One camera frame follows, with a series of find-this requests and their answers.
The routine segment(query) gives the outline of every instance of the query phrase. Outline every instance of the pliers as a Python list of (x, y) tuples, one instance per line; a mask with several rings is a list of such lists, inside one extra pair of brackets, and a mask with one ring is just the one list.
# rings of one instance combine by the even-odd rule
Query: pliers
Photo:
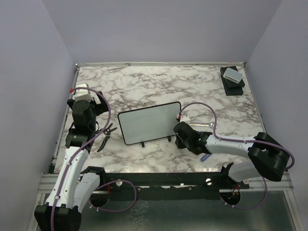
[(116, 127), (116, 128), (113, 128), (113, 129), (110, 129), (112, 125), (113, 125), (113, 123), (111, 123), (111, 124), (108, 126), (108, 128), (106, 128), (105, 131), (103, 132), (106, 136), (105, 136), (105, 138), (104, 138), (104, 140), (103, 140), (101, 146), (100, 146), (99, 149), (97, 150), (97, 152), (100, 152), (100, 151), (105, 147), (105, 145), (106, 145), (106, 143), (107, 143), (107, 140), (109, 140), (109, 138), (110, 138), (110, 133), (111, 133), (112, 131), (114, 131), (114, 130), (117, 129), (117, 127)]

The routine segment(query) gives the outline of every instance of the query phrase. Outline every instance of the white wall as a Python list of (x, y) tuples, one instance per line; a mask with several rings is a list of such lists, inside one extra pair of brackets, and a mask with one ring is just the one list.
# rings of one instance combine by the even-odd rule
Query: white wall
[(0, 230), (23, 231), (75, 65), (41, 0), (0, 3)]
[(268, 133), (296, 157), (290, 174), (308, 229), (308, 1), (281, 3), (247, 70)]
[(248, 61), (281, 0), (43, 0), (76, 63)]

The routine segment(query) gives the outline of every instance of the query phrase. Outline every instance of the cable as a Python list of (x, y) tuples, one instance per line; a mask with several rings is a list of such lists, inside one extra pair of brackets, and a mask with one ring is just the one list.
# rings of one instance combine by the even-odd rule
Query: cable
[[(102, 99), (105, 101), (105, 103), (107, 104), (107, 108), (108, 108), (108, 119), (107, 119), (107, 122), (105, 124), (105, 126), (102, 128), (102, 130), (97, 133), (96, 136), (94, 136), (91, 140), (89, 140), (88, 142), (86, 142), (84, 145), (82, 145), (73, 155), (72, 157), (69, 159), (69, 163), (71, 164), (72, 161), (74, 160), (74, 158), (76, 157), (76, 155), (82, 150), (84, 149), (89, 143), (93, 142), (97, 137), (99, 137), (103, 132), (104, 130), (107, 128), (109, 122), (110, 122), (110, 118), (111, 118), (111, 110), (110, 110), (110, 105), (108, 103), (108, 101), (105, 99), (105, 97), (100, 94), (98, 91), (94, 90), (94, 89), (91, 89), (91, 88), (86, 88), (86, 87), (78, 87), (78, 88), (74, 88), (74, 89), (71, 89), (70, 90), (70, 93), (72, 93), (73, 91), (76, 91), (76, 90), (89, 90), (89, 91), (92, 91), (94, 93), (96, 93), (97, 95), (99, 95), (100, 97), (102, 97)], [(63, 175), (62, 175), (62, 178), (61, 178), (61, 181), (60, 181), (60, 184), (59, 184), (59, 188), (58, 188), (58, 191), (56, 193), (56, 196), (59, 196), (60, 195), (60, 192), (61, 192), (61, 189), (62, 189), (62, 186), (63, 186), (63, 183), (64, 183), (64, 180), (65, 180), (65, 177), (66, 177), (66, 174), (68, 172), (68, 169), (69, 169), (70, 165), (67, 165), (64, 169), (64, 172), (63, 172)], [(51, 231), (54, 231), (54, 212), (55, 212), (55, 209), (56, 209), (56, 205), (57, 205), (57, 201), (58, 199), (54, 199), (53, 201), (53, 205), (52, 205), (52, 209), (51, 209), (51, 219), (50, 219), (50, 224), (51, 224)]]
[(108, 182), (106, 184), (103, 184), (102, 186), (98, 187), (95, 190), (99, 190), (99, 189), (101, 189), (101, 188), (103, 188), (103, 187), (105, 187), (107, 185), (110, 185), (110, 184), (113, 184), (113, 183), (116, 183), (116, 182), (125, 182), (125, 183), (130, 184), (133, 187), (134, 192), (135, 192), (135, 197), (134, 197), (133, 202), (127, 208), (123, 208), (123, 209), (120, 209), (120, 210), (111, 210), (111, 209), (106, 209), (106, 208), (101, 208), (101, 207), (95, 207), (94, 205), (92, 205), (92, 202), (89, 199), (89, 203), (91, 205), (90, 208), (96, 208), (97, 211), (100, 210), (100, 211), (110, 212), (110, 213), (121, 213), (121, 212), (127, 211), (130, 208), (132, 208), (134, 206), (134, 204), (136, 203), (136, 200), (137, 200), (137, 190), (136, 190), (136, 187), (133, 185), (133, 183), (131, 183), (128, 180), (114, 180), (114, 181)]
[[(214, 121), (214, 128), (213, 128), (213, 135), (215, 136), (215, 138), (217, 138), (217, 139), (219, 139), (219, 140), (222, 140), (222, 141), (231, 141), (231, 142), (240, 142), (240, 143), (261, 143), (261, 144), (265, 144), (265, 145), (272, 146), (272, 147), (274, 147), (274, 148), (278, 148), (278, 149), (284, 151), (285, 153), (287, 153), (287, 154), (290, 156), (291, 160), (292, 160), (291, 164), (290, 164), (288, 167), (286, 167), (285, 169), (286, 169), (286, 170), (289, 170), (290, 168), (292, 168), (292, 167), (294, 166), (294, 164), (295, 164), (295, 158), (294, 158), (293, 154), (292, 154), (289, 150), (287, 150), (286, 148), (284, 148), (284, 147), (282, 147), (282, 146), (276, 145), (276, 144), (274, 144), (274, 143), (265, 142), (265, 141), (256, 141), (256, 140), (248, 140), (248, 141), (245, 141), (245, 140), (237, 140), (237, 139), (222, 138), (222, 137), (218, 136), (218, 135), (216, 134), (217, 115), (216, 115), (214, 109), (213, 109), (211, 106), (207, 105), (206, 103), (203, 103), (203, 102), (192, 102), (192, 103), (189, 103), (189, 104), (185, 105), (185, 106), (180, 110), (177, 119), (180, 119), (182, 111), (183, 111), (186, 107), (188, 107), (188, 106), (190, 106), (190, 105), (192, 105), (192, 104), (201, 104), (201, 105), (204, 105), (204, 106), (206, 106), (207, 108), (209, 108), (209, 109), (212, 111), (212, 113), (213, 113), (213, 115), (214, 115), (214, 120), (215, 120), (215, 121)], [(226, 202), (225, 202), (225, 204), (226, 204), (227, 206), (230, 206), (230, 207), (236, 208), (236, 209), (253, 209), (253, 208), (259, 207), (260, 205), (262, 205), (262, 204), (265, 202), (265, 199), (267, 198), (267, 195), (268, 195), (268, 187), (267, 187), (267, 184), (266, 184), (264, 178), (263, 178), (263, 181), (264, 181), (264, 185), (265, 185), (265, 194), (264, 194), (263, 199), (262, 199), (257, 205), (254, 205), (254, 206), (252, 206), (252, 207), (235, 207), (235, 206), (233, 206), (233, 205), (227, 204)]]
[(192, 103), (189, 103), (189, 104), (185, 105), (185, 106), (180, 110), (180, 112), (179, 112), (179, 114), (178, 114), (178, 119), (180, 119), (180, 116), (181, 116), (182, 111), (183, 111), (186, 107), (188, 107), (188, 106), (190, 106), (190, 105), (192, 105), (192, 104), (201, 104), (201, 105), (204, 105), (204, 106), (208, 107), (208, 108), (212, 111), (212, 113), (213, 113), (213, 115), (214, 115), (214, 120), (215, 120), (215, 121), (214, 121), (213, 135), (214, 135), (217, 139), (222, 140), (222, 141), (231, 141), (231, 142), (239, 142), (239, 143), (245, 143), (245, 142), (246, 142), (246, 143), (261, 143), (261, 144), (266, 144), (266, 145), (268, 145), (268, 146), (272, 146), (272, 147), (274, 147), (274, 148), (278, 148), (278, 149), (284, 151), (285, 153), (287, 153), (287, 154), (290, 156), (291, 160), (292, 160), (291, 164), (290, 164), (288, 167), (286, 167), (285, 169), (286, 169), (286, 170), (289, 170), (290, 168), (292, 168), (292, 167), (294, 166), (294, 164), (295, 164), (295, 158), (294, 158), (293, 154), (292, 154), (289, 150), (287, 150), (286, 148), (284, 148), (284, 147), (282, 147), (282, 146), (276, 145), (276, 144), (274, 144), (274, 143), (265, 142), (265, 141), (256, 141), (256, 140), (248, 140), (248, 141), (245, 141), (245, 140), (238, 140), (238, 139), (228, 139), (228, 138), (223, 138), (223, 137), (218, 136), (218, 135), (216, 134), (217, 115), (216, 115), (214, 109), (213, 109), (212, 107), (210, 107), (209, 105), (207, 105), (206, 103), (202, 103), (202, 102), (192, 102)]
[(263, 179), (263, 181), (264, 181), (265, 192), (264, 192), (264, 196), (263, 196), (262, 200), (261, 200), (258, 204), (254, 205), (254, 206), (251, 206), (251, 207), (237, 207), (237, 206), (228, 204), (228, 203), (225, 202), (224, 199), (220, 196), (221, 201), (223, 201), (223, 202), (225, 203), (225, 205), (228, 206), (228, 207), (235, 208), (235, 209), (240, 209), (240, 210), (248, 210), (248, 209), (258, 208), (259, 206), (261, 206), (261, 205), (264, 204), (264, 202), (265, 202), (265, 200), (266, 200), (266, 198), (267, 198), (267, 196), (268, 196), (268, 185), (266, 184), (266, 181), (265, 181), (264, 177), (262, 177), (262, 179)]

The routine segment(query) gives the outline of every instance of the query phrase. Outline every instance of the table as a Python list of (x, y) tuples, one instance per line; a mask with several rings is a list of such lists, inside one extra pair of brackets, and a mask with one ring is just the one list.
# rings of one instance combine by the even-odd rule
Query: table
[[(226, 96), (218, 66), (84, 66), (80, 67), (77, 85), (87, 83), (90, 88), (102, 91), (111, 106), (111, 122), (118, 129), (111, 134), (104, 149), (96, 152), (104, 135), (97, 138), (86, 160), (87, 166), (104, 167), (113, 173), (154, 172), (213, 172), (220, 171), (228, 162), (239, 163), (245, 158), (213, 154), (205, 162), (202, 155), (188, 150), (179, 150), (172, 142), (161, 139), (127, 146), (124, 144), (117, 114), (122, 111), (143, 108), (163, 103), (180, 101), (182, 106), (194, 102), (205, 102), (218, 115), (217, 133), (229, 136), (255, 136), (263, 131), (256, 104), (242, 67), (245, 87), (242, 96)], [(213, 122), (211, 112), (202, 105), (192, 105), (183, 112), (194, 122)], [(107, 113), (97, 118), (104, 126)], [(67, 116), (59, 145), (55, 173), (60, 171), (65, 153), (65, 138), (73, 122), (71, 111)], [(199, 131), (211, 131), (210, 128)]]

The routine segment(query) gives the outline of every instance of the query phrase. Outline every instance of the marble tabletop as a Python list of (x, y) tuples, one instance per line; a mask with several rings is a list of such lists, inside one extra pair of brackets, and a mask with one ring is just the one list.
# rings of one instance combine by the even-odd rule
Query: marble tabletop
[[(142, 148), (140, 144), (124, 144), (117, 114), (137, 108), (180, 101), (182, 106), (195, 101), (205, 102), (218, 116), (217, 133), (229, 136), (255, 136), (262, 126), (244, 69), (245, 87), (242, 96), (226, 96), (220, 78), (220, 67), (208, 66), (114, 66), (81, 67), (77, 85), (87, 83), (90, 88), (102, 91), (111, 106), (113, 131), (104, 149), (97, 152), (104, 135), (98, 137), (91, 149), (83, 169), (87, 166), (104, 167), (114, 173), (154, 173), (154, 172), (203, 172), (220, 171), (227, 162), (239, 163), (245, 160), (228, 154), (212, 154), (201, 162), (201, 155), (186, 149), (177, 149), (174, 140), (150, 141)], [(193, 122), (213, 122), (211, 112), (202, 105), (192, 105), (183, 112)], [(97, 121), (104, 126), (107, 113)], [(73, 122), (68, 113), (62, 135), (55, 173), (60, 171), (65, 153), (65, 138)], [(210, 128), (193, 127), (199, 131)]]

